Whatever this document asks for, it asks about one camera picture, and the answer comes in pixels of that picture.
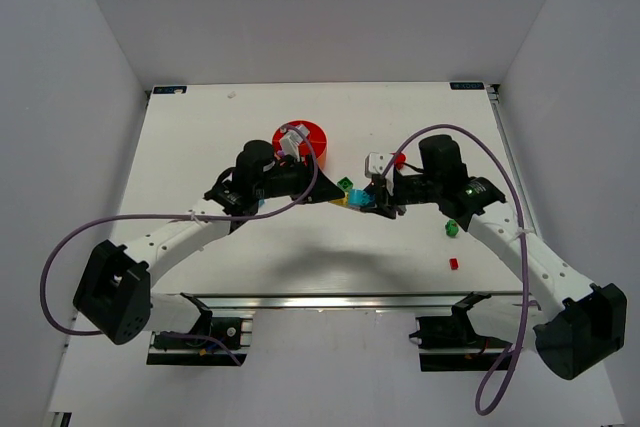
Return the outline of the light blue lego brick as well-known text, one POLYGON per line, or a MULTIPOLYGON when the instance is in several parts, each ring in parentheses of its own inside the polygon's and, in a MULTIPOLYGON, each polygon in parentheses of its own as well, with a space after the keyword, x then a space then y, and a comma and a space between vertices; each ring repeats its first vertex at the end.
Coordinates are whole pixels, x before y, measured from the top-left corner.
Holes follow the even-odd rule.
POLYGON ((361 189, 350 189, 347 192, 347 206, 352 209, 360 210, 362 208, 375 205, 375 197, 361 189))

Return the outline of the red rounded lego piece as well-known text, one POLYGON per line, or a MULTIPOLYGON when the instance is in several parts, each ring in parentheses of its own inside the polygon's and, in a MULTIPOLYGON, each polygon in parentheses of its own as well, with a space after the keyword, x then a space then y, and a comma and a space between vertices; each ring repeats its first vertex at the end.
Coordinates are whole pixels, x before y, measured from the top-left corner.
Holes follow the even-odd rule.
POLYGON ((399 153, 394 160, 394 167, 396 170, 401 170, 404 168, 406 162, 406 156, 404 153, 399 153))

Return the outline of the yellow lego plate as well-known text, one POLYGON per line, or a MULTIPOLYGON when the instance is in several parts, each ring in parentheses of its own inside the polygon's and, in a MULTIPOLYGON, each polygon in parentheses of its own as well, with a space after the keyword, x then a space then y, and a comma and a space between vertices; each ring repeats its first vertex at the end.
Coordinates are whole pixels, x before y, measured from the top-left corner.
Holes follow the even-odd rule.
POLYGON ((344 194, 339 199, 331 200, 330 203, 340 207, 347 207, 349 205, 348 195, 344 194))

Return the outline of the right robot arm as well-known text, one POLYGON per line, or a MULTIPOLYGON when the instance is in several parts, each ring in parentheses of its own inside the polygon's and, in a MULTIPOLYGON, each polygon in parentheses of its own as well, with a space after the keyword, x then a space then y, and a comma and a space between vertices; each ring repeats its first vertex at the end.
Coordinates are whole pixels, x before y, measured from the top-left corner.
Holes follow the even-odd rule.
POLYGON ((520 343, 558 377, 572 380, 624 345, 627 298, 613 283, 599 286, 573 269, 519 219, 488 179, 472 177, 457 142, 434 135, 419 143, 422 166, 395 169, 390 154, 365 160, 366 213, 394 219, 410 205, 434 204, 487 247, 522 283, 526 302, 471 293, 455 303, 443 326, 425 317, 414 338, 424 349, 472 345, 481 338, 520 343))

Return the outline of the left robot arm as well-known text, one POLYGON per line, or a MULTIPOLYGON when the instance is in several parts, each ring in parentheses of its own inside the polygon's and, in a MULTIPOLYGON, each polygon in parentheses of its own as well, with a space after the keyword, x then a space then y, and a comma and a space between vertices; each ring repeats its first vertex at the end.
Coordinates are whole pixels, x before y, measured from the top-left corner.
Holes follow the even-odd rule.
POLYGON ((271 143, 247 142, 183 220, 172 220, 134 241, 106 240, 91 252, 73 298, 74 307, 114 344, 142 331, 209 334, 212 313, 188 294, 158 294, 154 285, 207 244, 238 230, 261 201, 289 197, 303 204, 343 198, 343 190, 312 158, 277 158, 271 143))

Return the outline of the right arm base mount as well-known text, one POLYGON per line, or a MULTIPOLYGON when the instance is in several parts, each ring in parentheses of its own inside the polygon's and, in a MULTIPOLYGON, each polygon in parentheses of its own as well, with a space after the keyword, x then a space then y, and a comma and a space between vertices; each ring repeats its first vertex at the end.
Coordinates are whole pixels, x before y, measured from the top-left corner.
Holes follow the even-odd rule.
POLYGON ((470 293, 454 303, 447 315, 420 315, 408 338, 419 349, 420 370, 433 372, 486 372, 508 343, 479 335, 468 312, 485 307, 492 295, 470 293))

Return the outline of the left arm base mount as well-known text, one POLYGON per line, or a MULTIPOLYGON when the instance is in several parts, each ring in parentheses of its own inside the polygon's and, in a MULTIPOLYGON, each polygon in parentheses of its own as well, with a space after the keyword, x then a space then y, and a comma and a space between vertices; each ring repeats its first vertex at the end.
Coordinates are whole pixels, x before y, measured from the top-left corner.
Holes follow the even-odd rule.
POLYGON ((252 315, 216 310, 188 294, 154 294, 145 329, 153 366, 240 367, 252 340, 252 315))

